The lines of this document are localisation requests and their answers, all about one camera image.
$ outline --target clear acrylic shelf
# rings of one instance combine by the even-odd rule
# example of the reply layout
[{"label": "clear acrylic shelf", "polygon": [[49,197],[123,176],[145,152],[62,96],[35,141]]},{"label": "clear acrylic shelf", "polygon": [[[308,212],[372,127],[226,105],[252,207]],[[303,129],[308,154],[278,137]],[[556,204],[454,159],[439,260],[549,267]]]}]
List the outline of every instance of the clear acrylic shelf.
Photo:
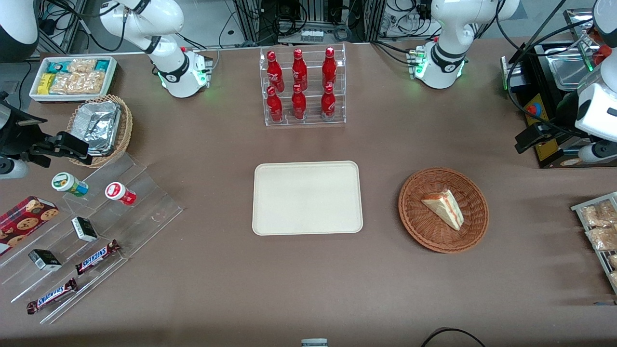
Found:
[{"label": "clear acrylic shelf", "polygon": [[[114,181],[123,183],[137,194],[137,201],[132,206],[105,197],[105,187]],[[147,174],[145,166],[126,153],[106,163],[84,182],[89,185],[88,194],[82,198],[65,194],[57,203],[61,213],[52,220],[56,224],[46,231],[38,230],[31,235],[36,237],[26,245],[12,249],[0,264],[2,297],[23,306],[23,314],[27,314],[26,306],[30,301],[75,277],[79,288],[76,293],[61,297],[32,316],[41,324],[57,320],[182,212],[182,208]],[[97,241],[88,243],[77,238],[71,224],[75,216],[92,222],[99,235]],[[118,241],[121,250],[78,277],[75,265],[113,239]],[[56,272],[39,270],[28,257],[35,248],[52,251],[62,267]]]},{"label": "clear acrylic shelf", "polygon": [[[334,84],[334,96],[336,97],[336,105],[334,118],[332,121],[326,122],[321,118],[321,96],[323,96],[323,85],[321,84],[321,66],[325,59],[326,48],[334,48],[334,60],[336,60],[336,82]],[[294,49],[300,48],[304,61],[308,68],[308,89],[304,91],[307,98],[307,116],[304,120],[297,120],[293,116],[293,106],[291,96],[293,95],[294,79],[291,72],[291,67],[294,63]],[[274,123],[268,113],[268,104],[266,102],[268,95],[266,88],[270,85],[268,80],[268,61],[265,55],[268,51],[276,53],[276,60],[281,65],[283,70],[283,81],[285,82],[285,90],[278,95],[283,103],[283,122]],[[263,99],[263,114],[266,126],[276,125],[327,125],[341,124],[347,121],[346,114],[346,95],[347,95],[347,80],[346,80],[346,57],[344,44],[332,45],[306,45],[285,47],[277,46],[273,48],[260,50],[259,72],[262,84],[262,99]]]}]

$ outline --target red bottle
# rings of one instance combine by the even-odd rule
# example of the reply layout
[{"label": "red bottle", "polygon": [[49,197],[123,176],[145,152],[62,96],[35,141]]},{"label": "red bottle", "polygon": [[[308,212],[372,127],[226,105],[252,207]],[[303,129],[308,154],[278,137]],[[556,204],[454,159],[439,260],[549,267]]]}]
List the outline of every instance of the red bottle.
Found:
[{"label": "red bottle", "polygon": [[334,61],[334,48],[326,48],[326,60],[323,61],[321,66],[321,72],[323,74],[323,87],[326,88],[328,83],[336,82],[336,61]]},{"label": "red bottle", "polygon": [[294,74],[294,83],[299,83],[302,90],[309,87],[309,73],[307,72],[307,63],[302,58],[302,50],[294,50],[294,65],[291,67]]},{"label": "red bottle", "polygon": [[283,121],[283,104],[278,95],[276,95],[276,90],[273,86],[268,86],[266,92],[268,93],[266,103],[268,104],[270,118],[272,118],[272,122],[280,123]]},{"label": "red bottle", "polygon": [[297,120],[304,120],[307,116],[307,98],[302,92],[300,83],[294,85],[294,95],[291,97],[291,102],[294,105],[294,117]]},{"label": "red bottle", "polygon": [[285,82],[283,82],[283,70],[280,64],[276,61],[276,54],[269,51],[268,57],[268,79],[270,85],[276,88],[276,92],[281,94],[285,90]]},{"label": "red bottle", "polygon": [[323,118],[326,122],[329,122],[334,118],[334,105],[336,104],[336,97],[332,93],[334,90],[332,83],[328,83],[324,90],[325,93],[321,97],[321,118]]}]

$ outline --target sandwich slice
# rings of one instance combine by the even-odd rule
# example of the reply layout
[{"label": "sandwich slice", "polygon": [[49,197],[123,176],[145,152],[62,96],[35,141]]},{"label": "sandwich slice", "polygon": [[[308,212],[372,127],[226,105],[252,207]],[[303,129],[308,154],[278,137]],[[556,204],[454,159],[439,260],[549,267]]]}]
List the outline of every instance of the sandwich slice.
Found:
[{"label": "sandwich slice", "polygon": [[459,231],[463,225],[463,214],[458,208],[458,203],[449,189],[441,193],[425,195],[422,203],[431,211],[435,212],[441,219],[450,225],[454,230]]}]

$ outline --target brown table surface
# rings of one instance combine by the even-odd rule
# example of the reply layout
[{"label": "brown table surface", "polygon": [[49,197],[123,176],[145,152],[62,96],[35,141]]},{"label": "brown table surface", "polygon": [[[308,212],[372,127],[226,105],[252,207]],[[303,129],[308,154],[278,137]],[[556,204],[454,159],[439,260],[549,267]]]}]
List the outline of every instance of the brown table surface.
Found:
[{"label": "brown table surface", "polygon": [[[264,126],[259,49],[223,52],[212,87],[188,99],[161,88],[147,56],[116,56],[114,93],[135,118],[129,152],[186,210],[52,325],[0,300],[0,345],[287,347],[326,337],[395,347],[458,327],[488,346],[614,346],[617,307],[592,306],[614,296],[569,207],[616,191],[616,169],[538,169],[532,151],[516,153],[523,120],[499,70],[512,48],[478,40],[447,90],[411,81],[369,44],[346,48],[348,121],[334,128]],[[74,109],[30,106],[49,133]],[[255,167],[338,160],[360,167],[359,233],[253,233]],[[489,230],[465,253],[429,251],[399,220],[400,187],[431,166],[463,172],[486,195]],[[91,172],[66,159],[30,167],[24,180],[0,181],[0,211],[29,194],[60,199],[49,184],[57,172]],[[441,346],[474,346],[445,335]]]}]

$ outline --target wicker basket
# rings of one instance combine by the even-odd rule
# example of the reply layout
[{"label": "wicker basket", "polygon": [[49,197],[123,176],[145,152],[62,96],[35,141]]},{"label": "wicker basket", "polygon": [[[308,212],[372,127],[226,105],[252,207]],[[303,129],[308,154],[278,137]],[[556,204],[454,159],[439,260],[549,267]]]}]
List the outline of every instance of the wicker basket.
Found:
[{"label": "wicker basket", "polygon": [[[463,213],[460,231],[448,226],[426,207],[424,195],[449,189]],[[442,253],[459,253],[477,245],[489,225],[484,195],[469,178],[445,167],[432,167],[407,179],[399,195],[399,214],[405,228],[424,247]]]},{"label": "wicker basket", "polygon": [[[103,102],[103,101],[113,101],[119,104],[122,107],[122,114],[120,115],[120,124],[118,125],[118,134],[116,135],[116,140],[114,143],[114,151],[112,154],[106,157],[93,157],[92,164],[86,165],[81,163],[75,159],[69,159],[73,164],[80,166],[87,166],[93,169],[99,168],[103,166],[106,162],[110,161],[113,157],[118,154],[124,152],[128,147],[129,141],[131,141],[131,131],[133,130],[133,116],[131,115],[131,110],[128,109],[124,101],[118,98],[115,95],[105,95],[96,99],[89,100],[85,102],[85,104],[92,102]],[[77,115],[77,109],[73,112],[73,117],[68,121],[67,132],[71,131],[73,127],[73,121],[75,120],[75,116]]]}]

